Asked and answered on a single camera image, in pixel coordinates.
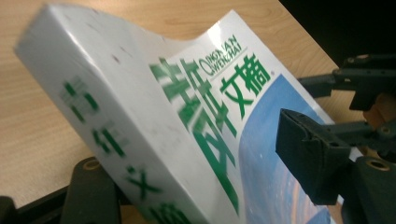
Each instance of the worn book cover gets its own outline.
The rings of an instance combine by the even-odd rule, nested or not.
[[[15,50],[148,221],[331,222],[275,152],[280,108],[331,120],[235,11],[176,41],[51,4]]]

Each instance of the metal bolt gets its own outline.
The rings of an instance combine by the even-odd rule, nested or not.
[[[96,170],[96,169],[99,168],[99,167],[100,167],[100,163],[99,163],[99,161],[96,160],[96,159],[87,161],[87,162],[85,162],[84,165],[82,166],[82,168],[83,168],[84,170],[88,170],[88,171]]]

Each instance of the green chinese characters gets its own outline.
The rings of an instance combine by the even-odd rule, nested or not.
[[[177,97],[183,99],[184,105],[177,113],[186,129],[194,136],[230,199],[235,212],[238,213],[238,196],[227,174],[227,161],[231,161],[232,166],[235,167],[235,160],[220,135],[225,124],[233,136],[236,136],[236,129],[228,118],[227,106],[222,101],[216,100],[211,92],[210,82],[201,78],[198,72],[200,67],[195,61],[186,63],[185,60],[180,60],[185,75],[182,74],[177,64],[169,64],[165,59],[160,59],[160,62],[161,64],[150,66],[152,74],[159,81],[163,78],[169,81],[163,85],[163,91],[171,103]],[[194,95],[187,93],[191,87],[195,92]],[[209,117],[207,112],[210,112],[214,120]],[[212,148],[218,151],[219,159]]]

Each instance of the book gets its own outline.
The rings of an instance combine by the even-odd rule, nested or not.
[[[280,108],[331,120],[235,11],[176,41],[48,4],[15,52],[148,221],[330,223],[275,143]]]

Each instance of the white book cover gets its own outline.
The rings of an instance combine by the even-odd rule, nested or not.
[[[235,11],[176,41],[50,4],[15,51],[148,221],[331,222],[275,151],[280,108],[331,120]]]

